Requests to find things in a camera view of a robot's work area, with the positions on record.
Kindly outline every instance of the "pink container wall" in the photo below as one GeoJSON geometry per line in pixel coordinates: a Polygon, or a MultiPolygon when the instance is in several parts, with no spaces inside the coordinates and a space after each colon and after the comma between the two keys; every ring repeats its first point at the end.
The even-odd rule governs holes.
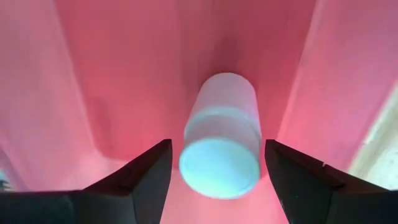
{"type": "MultiPolygon", "coordinates": [[[[314,17],[314,0],[55,3],[0,3],[0,146],[21,189],[82,188],[121,166],[102,155],[163,138],[177,161],[200,85],[225,71],[255,86],[264,139],[342,168],[397,78],[393,0],[319,0],[314,17]]],[[[266,175],[222,201],[174,170],[162,223],[286,220],[266,175]]]]}
{"type": "Polygon", "coordinates": [[[398,80],[398,2],[318,2],[278,139],[346,169],[398,80]]]}

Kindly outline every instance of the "white cylindrical object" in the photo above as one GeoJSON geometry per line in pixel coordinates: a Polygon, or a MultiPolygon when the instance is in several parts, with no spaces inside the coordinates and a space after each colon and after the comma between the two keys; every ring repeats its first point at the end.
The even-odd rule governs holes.
{"type": "Polygon", "coordinates": [[[248,193],[260,177],[261,129],[252,85],[233,73],[209,78],[185,126],[184,141],[179,168],[193,190],[222,199],[248,193]]]}

